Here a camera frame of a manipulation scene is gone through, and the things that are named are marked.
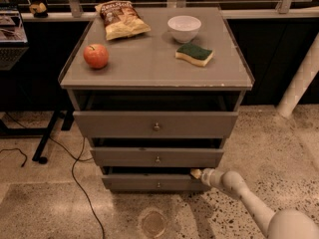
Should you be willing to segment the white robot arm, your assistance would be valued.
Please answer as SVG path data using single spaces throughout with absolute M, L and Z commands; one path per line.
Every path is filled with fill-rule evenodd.
M 266 239 L 319 239 L 319 227 L 310 217 L 295 209 L 274 212 L 239 173 L 193 168 L 190 174 L 204 185 L 240 200 Z

